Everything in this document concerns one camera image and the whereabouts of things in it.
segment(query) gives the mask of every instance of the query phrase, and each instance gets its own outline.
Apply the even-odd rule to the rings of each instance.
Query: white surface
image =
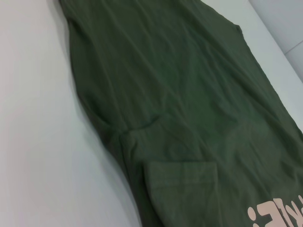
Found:
[[[286,58],[303,81],[303,42],[288,52]]]
[[[303,40],[302,0],[250,0],[283,53]]]
[[[205,0],[242,27],[303,128],[303,84],[244,0]],[[138,227],[121,171],[77,102],[53,0],[0,1],[0,226]]]

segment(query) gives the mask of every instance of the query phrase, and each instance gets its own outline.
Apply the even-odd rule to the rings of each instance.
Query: green fabric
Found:
[[[263,227],[248,207],[298,203],[302,133],[239,26],[199,0],[61,4],[79,99],[143,227]]]

